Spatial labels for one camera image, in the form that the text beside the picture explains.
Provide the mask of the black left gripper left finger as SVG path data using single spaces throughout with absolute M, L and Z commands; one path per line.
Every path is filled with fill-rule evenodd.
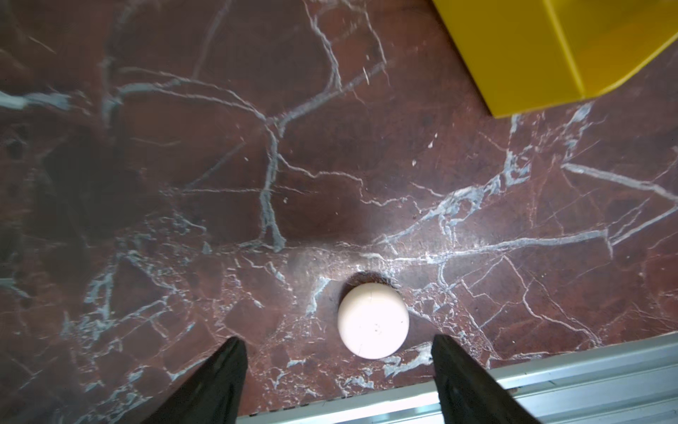
M 248 369 L 245 342 L 230 337 L 146 423 L 234 423 Z

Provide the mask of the pink round earphone case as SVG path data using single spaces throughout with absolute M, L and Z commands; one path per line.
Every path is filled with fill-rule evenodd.
M 350 352 L 380 360 L 398 351 L 410 328 L 409 311 L 398 291 L 386 284 L 360 284 L 342 300 L 337 315 L 340 338 Z

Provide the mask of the yellow bottom drawer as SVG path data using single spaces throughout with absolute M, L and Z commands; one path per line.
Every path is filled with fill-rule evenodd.
M 496 118 L 605 95 L 677 38 L 675 1 L 437 1 Z

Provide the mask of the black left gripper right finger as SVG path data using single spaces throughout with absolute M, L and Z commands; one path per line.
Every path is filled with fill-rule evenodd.
M 432 358 L 446 423 L 538 422 L 452 337 L 434 337 Z

